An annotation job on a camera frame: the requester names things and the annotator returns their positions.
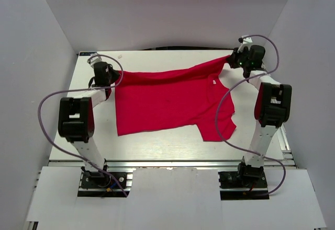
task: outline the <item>wall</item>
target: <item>wall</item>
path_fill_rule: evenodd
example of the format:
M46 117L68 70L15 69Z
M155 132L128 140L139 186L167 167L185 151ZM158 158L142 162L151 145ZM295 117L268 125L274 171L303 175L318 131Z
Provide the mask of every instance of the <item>wall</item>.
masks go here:
M334 24L335 0L288 0L270 35L281 56L273 75L293 87L288 140L296 163L308 170L330 229L335 229ZM266 64L274 67L273 49L269 44L266 49Z
M232 48L270 34L287 0L47 0L75 51Z
M0 229L21 230L51 151L37 106L68 87L75 53L45 0L0 0L0 13ZM57 110L57 98L43 110L52 134Z

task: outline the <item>tabletop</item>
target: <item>tabletop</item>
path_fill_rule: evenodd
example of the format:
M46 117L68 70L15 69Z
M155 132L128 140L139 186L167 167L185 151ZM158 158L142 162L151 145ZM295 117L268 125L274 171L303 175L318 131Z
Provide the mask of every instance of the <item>tabletop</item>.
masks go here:
M163 72L189 68L232 53L231 50L191 50L191 51L103 51L98 52L116 58L125 71ZM93 69L87 63L89 56L79 56L72 76L70 89L85 88L94 76ZM118 66L112 60L104 58L115 69ZM243 79L243 70L230 69L226 64L219 79L230 88ZM237 126L230 142L248 148L255 129L253 116L258 91L254 86L243 83L231 92L235 106L232 120ZM118 136L115 116L114 92L108 100L94 108L94 140L103 158L107 160L240 160L243 152L231 148L223 142L204 142L196 125L175 129L142 132ZM273 137L267 156L283 159L279 132ZM55 143L67 151L76 153L75 148L61 138L58 133ZM75 160L53 147L50 160Z

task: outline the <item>red shirt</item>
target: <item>red shirt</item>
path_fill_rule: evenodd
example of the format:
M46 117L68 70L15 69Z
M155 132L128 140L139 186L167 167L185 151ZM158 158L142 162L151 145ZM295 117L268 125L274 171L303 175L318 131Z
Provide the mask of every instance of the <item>red shirt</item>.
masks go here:
M221 141L214 117L227 92L218 76L226 57L168 72L124 72L115 88L118 135L197 125L204 141ZM231 96L219 113L219 128L229 139L236 126Z

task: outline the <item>cable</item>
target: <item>cable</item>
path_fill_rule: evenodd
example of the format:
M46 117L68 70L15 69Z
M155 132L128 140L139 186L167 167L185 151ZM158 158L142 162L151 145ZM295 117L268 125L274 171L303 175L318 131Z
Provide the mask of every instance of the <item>cable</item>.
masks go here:
M77 155L77 154L74 154L74 153L70 153L68 152L67 150L64 150L63 148L61 148L60 146L56 145L56 143L52 140L52 138L48 135L47 131L46 131L46 128L44 127L43 125L43 122L42 122L42 117L41 117L41 109L42 109L42 105L43 103L50 97L54 96L54 95L57 95L57 94L61 94L61 93L74 93L74 92L77 92L77 91L88 91L88 90L102 90L102 89L112 89L112 88L115 88L116 86L118 86L123 77L124 77L124 69L122 68L122 65L116 60L114 59L113 57L111 56L107 56L107 55L102 55L102 54L96 54L96 55L92 55L88 61L90 61L92 58L95 58L97 56L104 56L108 59L111 59L113 61L115 61L119 66L120 66L120 69L121 69L121 77L120 77L120 80L119 82L114 85L114 86L105 86L105 87L94 87L94 88L89 88L89 89L74 89L74 90L60 90L60 91L55 91L54 93L50 93L49 95L45 96L42 101L40 102L39 106L38 106L38 110L37 110L37 116L38 116L38 122L40 124L40 127L42 129L42 132L44 134L44 136L47 138L47 140L49 141L49 143L51 145L53 145L55 148L57 148L58 150L60 150L61 152L63 153L66 153L66 154L69 154L73 157L77 157L79 159L81 159L82 161L84 162L87 162L89 163L93 168L95 168L96 170L110 176L110 178L117 184L117 186L121 189L121 191L123 192L123 194L125 195L125 197L127 197L127 193L125 192L125 190L122 188L122 186L120 185L119 181L114 177L114 175L110 174L109 172L107 171L104 171L102 169L100 169L99 167L97 167L94 163L92 163L89 159L83 157L83 156L80 156L80 155Z
M219 103L219 105L218 105L218 108L217 108L217 110L216 110L216 113L215 113L215 128L216 128L216 131L217 131L217 133L219 134L220 138L221 138L226 144L228 144L229 146L231 146L231 147L233 147L233 148L235 148L235 149L237 149L237 150L243 151L243 152L252 153L252 154L255 154L255 155L258 155L258 156L262 156L262 155L261 155L260 153L258 153L258 152L254 152L254 151L249 150L249 149L244 149L244 148L241 148L241 147L238 147L238 146L235 146L235 145L229 143L229 142L223 137L223 135L221 134L220 129L219 129L219 125L218 125L218 117L219 117L219 111L220 111L220 108L221 108L222 103L224 102L225 98L228 97L228 95L231 93L232 90L234 90L237 86L239 86L239 85L242 84L243 82L249 81L249 80L251 80L251 79L253 79L253 78L256 78L256 77L261 77L261 76L264 76L264 75L267 75L267 74L271 74L271 73L275 72L275 71L278 69L278 67L279 67L279 52L278 52L278 48L277 48L277 46L274 44L274 42L272 42L272 40L271 40L270 38L268 38L268 37L266 37L266 36L263 36L263 35L259 35L259 34L253 34L253 35L243 36L242 39L244 39L244 38L251 38L251 37L261 37L261 38L264 38L264 39L266 39L267 41L269 41L269 42L273 45L273 47L274 47L274 49L275 49L275 51L276 51L276 55L277 55L277 64L276 64L276 67L275 67L273 70L269 71L269 72L264 72L264 73L262 73L262 74L258 74L258 75L251 76L251 77L247 77L247 78L245 78L245 79L243 79L243 80L241 80L241 81L238 81L236 84L234 84L234 85L233 85L233 86L232 86L232 87L231 87L231 88L224 94L224 96L221 98L221 101L220 101L220 103ZM284 183L284 180L285 180L285 177L286 177L286 168L285 168L284 164L283 164L280 160L278 160L278 159L274 159L274 158L270 158L270 157L266 157L266 156L263 156L263 158L265 158L265 159L267 159L267 160L271 160L271 161L275 161L275 162L279 163L279 164L282 166L282 168L283 168L283 178L282 178L281 182L278 184L278 186L275 187L272 191L267 192L267 193L258 194L257 196L266 196L266 195L269 195L269 194L271 194L271 193L277 191L277 190L279 189L279 187L281 187L282 184Z

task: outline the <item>red garment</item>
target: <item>red garment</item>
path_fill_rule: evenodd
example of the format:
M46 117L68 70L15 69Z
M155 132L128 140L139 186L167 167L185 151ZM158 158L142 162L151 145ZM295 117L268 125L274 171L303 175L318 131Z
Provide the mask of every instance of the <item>red garment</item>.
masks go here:
M214 117L227 92L218 76L226 57L189 69L168 72L124 72L115 89L118 135L196 124L204 141L221 141ZM236 126L229 96L222 104L219 128L229 139Z

